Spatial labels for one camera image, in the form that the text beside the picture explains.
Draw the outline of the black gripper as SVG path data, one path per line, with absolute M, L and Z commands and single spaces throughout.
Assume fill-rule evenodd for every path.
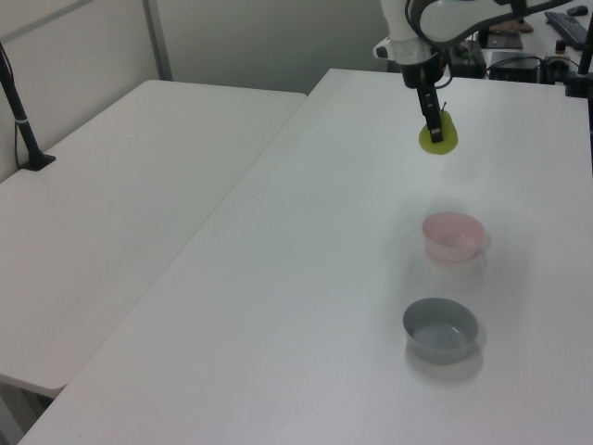
M 434 87 L 443 78 L 444 70 L 441 53 L 432 54 L 423 62 L 401 65 L 404 84 L 408 88 L 417 88 L 421 111 L 433 143 L 443 141 L 441 108 Z

